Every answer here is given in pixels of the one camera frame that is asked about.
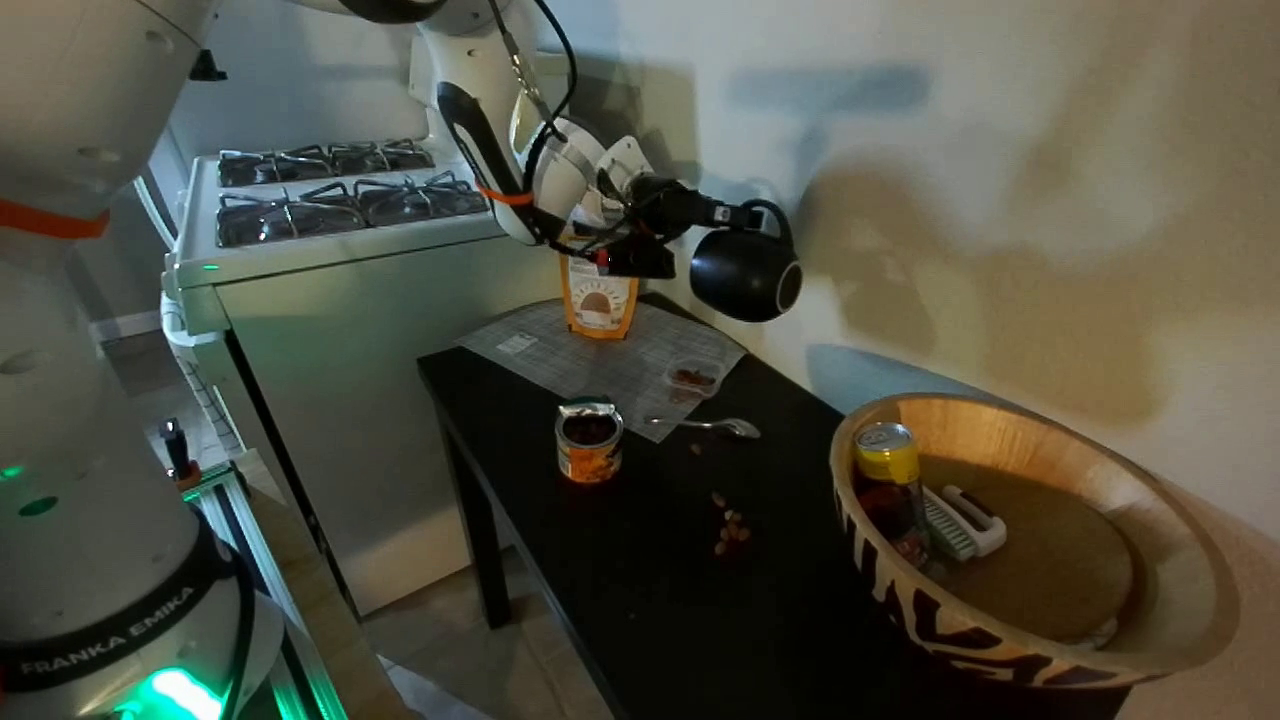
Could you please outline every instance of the appliance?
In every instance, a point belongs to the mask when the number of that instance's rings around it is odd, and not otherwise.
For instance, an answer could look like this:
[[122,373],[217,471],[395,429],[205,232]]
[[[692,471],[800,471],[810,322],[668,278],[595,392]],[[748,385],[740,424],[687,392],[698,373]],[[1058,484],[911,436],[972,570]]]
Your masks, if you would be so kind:
[[190,164],[164,334],[210,429],[255,447],[354,617],[466,566],[415,358],[556,298],[425,140]]

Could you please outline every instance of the lid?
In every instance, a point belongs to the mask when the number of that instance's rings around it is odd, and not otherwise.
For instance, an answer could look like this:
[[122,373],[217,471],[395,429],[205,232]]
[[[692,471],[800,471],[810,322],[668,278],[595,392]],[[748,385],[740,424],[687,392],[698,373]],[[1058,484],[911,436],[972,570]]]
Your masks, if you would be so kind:
[[871,424],[856,440],[856,466],[871,480],[911,484],[921,471],[921,451],[907,424]]

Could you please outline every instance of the wooden bowl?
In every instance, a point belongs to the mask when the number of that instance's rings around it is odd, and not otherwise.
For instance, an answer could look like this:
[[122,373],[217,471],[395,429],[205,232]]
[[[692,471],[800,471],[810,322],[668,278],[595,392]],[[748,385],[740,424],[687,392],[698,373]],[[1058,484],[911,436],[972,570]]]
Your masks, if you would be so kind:
[[[961,484],[1009,524],[983,562],[929,576],[856,500],[856,436],[901,421],[922,484]],[[844,415],[832,484],[846,562],[911,646],[1000,685],[1129,688],[1217,658],[1235,630],[1224,562],[1133,462],[1019,407],[893,396]]]

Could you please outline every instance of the yellow object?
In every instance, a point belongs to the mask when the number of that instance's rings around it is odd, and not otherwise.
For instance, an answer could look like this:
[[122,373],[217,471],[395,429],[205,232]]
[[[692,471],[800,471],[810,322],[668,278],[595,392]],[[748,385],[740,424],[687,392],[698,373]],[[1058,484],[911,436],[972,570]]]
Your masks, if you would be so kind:
[[635,278],[598,278],[595,265],[579,256],[560,256],[560,300],[567,334],[617,343],[628,341],[638,300]]
[[871,480],[914,484],[921,451],[907,424],[871,424],[869,433],[859,433],[856,466]]

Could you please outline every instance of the tabletop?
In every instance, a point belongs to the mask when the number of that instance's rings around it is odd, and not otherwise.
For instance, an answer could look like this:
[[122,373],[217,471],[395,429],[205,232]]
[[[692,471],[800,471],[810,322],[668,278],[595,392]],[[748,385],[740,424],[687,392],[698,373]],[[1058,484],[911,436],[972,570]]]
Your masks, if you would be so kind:
[[[1123,691],[983,685],[914,653],[840,556],[826,477],[840,414],[755,358],[694,415],[748,415],[763,440],[628,433],[625,470],[598,488],[556,470],[560,396],[466,350],[425,358],[419,373],[455,480],[478,484],[458,488],[464,505],[491,500],[509,520],[617,718],[1077,720],[1123,704]],[[732,551],[717,551],[724,505],[748,528]]]

